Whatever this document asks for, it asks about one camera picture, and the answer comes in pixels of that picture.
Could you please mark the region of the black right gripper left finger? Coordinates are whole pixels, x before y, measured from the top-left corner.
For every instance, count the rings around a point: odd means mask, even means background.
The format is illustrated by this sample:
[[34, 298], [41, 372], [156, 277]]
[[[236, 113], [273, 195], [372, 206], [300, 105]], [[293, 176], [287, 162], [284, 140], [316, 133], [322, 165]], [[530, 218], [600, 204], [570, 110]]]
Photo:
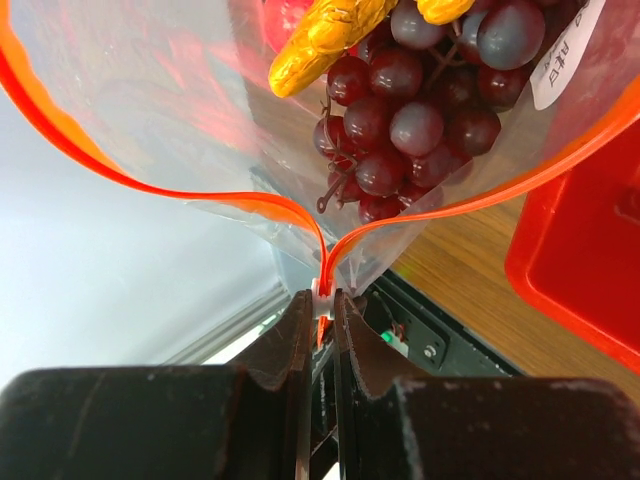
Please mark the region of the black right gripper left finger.
[[305, 479], [312, 297], [225, 365], [32, 370], [1, 394], [5, 479]]

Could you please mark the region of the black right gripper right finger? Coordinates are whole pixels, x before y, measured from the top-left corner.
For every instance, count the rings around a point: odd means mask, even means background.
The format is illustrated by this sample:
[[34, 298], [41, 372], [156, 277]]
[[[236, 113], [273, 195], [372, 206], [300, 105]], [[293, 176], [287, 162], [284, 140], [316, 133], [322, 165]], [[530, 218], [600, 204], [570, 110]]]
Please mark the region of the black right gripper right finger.
[[635, 479], [639, 410], [590, 378], [434, 377], [334, 300], [344, 479]]

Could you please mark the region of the clear zip top bag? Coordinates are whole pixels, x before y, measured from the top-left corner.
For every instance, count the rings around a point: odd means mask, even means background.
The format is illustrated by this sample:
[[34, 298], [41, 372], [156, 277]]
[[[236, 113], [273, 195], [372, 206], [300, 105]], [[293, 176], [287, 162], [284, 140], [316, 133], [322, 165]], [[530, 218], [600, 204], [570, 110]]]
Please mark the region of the clear zip top bag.
[[639, 5], [588, 1], [545, 51], [489, 153], [392, 220], [316, 209], [326, 164], [310, 134], [325, 73], [279, 98], [262, 1], [5, 1], [1, 83], [84, 167], [244, 221], [355, 292], [419, 225], [529, 192], [639, 116]]

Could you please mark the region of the dark purple grape bunch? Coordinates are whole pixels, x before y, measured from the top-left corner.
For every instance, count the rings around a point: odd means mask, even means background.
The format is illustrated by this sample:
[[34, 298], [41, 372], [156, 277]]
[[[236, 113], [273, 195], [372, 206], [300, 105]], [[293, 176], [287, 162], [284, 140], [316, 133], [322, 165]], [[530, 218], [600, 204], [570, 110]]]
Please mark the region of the dark purple grape bunch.
[[493, 148], [577, 1], [449, 1], [443, 23], [401, 1], [328, 71], [312, 140], [327, 160], [316, 208], [399, 215]]

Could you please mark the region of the yellow orange segments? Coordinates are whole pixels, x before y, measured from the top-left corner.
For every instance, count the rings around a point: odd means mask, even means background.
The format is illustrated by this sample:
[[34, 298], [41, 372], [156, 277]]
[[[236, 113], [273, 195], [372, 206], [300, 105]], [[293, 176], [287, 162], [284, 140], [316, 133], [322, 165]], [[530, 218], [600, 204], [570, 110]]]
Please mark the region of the yellow orange segments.
[[272, 61], [270, 89], [279, 98], [300, 93], [385, 20], [397, 43], [428, 49], [473, 6], [472, 1], [315, 1]]

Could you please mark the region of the red apple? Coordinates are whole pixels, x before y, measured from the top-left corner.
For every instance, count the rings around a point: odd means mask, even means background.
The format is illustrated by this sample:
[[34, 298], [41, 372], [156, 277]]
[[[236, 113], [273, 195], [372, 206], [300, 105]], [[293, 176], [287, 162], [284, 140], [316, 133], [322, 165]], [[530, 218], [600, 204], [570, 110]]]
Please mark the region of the red apple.
[[264, 38], [275, 53], [282, 50], [313, 3], [313, 0], [266, 0], [264, 2]]

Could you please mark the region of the red plastic tray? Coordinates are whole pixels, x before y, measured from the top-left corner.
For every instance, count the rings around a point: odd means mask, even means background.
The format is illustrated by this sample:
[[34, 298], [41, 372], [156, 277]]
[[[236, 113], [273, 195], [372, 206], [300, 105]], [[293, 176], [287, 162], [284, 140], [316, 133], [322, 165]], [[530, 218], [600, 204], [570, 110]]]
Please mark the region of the red plastic tray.
[[505, 271], [529, 305], [638, 372], [638, 124], [527, 195]]

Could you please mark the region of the aluminium frame rail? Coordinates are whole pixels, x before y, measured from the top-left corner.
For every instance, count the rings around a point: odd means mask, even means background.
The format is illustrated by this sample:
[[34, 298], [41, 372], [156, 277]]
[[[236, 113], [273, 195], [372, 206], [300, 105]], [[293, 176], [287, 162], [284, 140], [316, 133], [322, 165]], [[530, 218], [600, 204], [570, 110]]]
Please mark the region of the aluminium frame rail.
[[291, 300], [291, 294], [277, 284], [236, 314], [211, 328], [165, 365], [224, 364], [271, 328]]

